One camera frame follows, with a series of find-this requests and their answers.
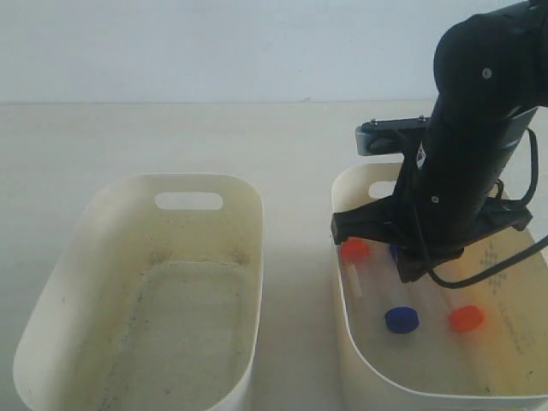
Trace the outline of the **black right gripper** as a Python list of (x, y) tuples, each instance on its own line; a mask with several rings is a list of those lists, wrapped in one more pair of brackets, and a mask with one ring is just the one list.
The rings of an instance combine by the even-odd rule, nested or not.
[(390, 194), (333, 212), (333, 241), (359, 238), (398, 246), (400, 280), (414, 283), (429, 272), (431, 261), (457, 259), (477, 241), (528, 226), (533, 188), (505, 199), (499, 175), (497, 170), (403, 170)]

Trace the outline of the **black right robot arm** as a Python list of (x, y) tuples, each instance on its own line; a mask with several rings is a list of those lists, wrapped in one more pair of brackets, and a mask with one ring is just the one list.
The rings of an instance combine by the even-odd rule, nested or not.
[(331, 218), (336, 244), (350, 238), (396, 249), (400, 279), (442, 287), (479, 283), (543, 250), (540, 240), (469, 278), (436, 268), (504, 229), (524, 230), (539, 179), (530, 128), (547, 104), (547, 4), (521, 1), (455, 24), (433, 58), (438, 97), (429, 117), (376, 121), (355, 130), (358, 153), (401, 153), (391, 195)]

